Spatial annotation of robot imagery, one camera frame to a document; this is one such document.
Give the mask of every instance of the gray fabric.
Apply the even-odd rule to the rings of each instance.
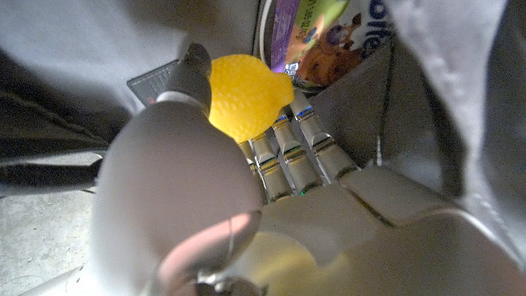
[[[41,106],[0,93],[0,164],[87,150],[109,143]]]
[[[126,82],[178,58],[187,33],[212,58],[251,53],[258,3],[2,1],[0,87],[109,141],[142,108]]]

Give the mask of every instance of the cartoon dog illustration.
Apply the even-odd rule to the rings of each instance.
[[[323,32],[316,45],[299,59],[297,75],[301,80],[329,86],[355,68],[362,61],[362,50],[349,50],[354,43],[351,34],[361,24],[358,13],[350,25],[335,25]]]

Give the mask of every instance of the pet food package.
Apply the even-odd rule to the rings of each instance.
[[[381,0],[277,0],[270,66],[317,92],[352,71],[391,31]]]

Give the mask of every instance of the yellow ball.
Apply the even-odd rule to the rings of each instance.
[[[273,73],[260,59],[233,54],[212,61],[210,123],[237,143],[259,136],[293,101],[285,73]]]

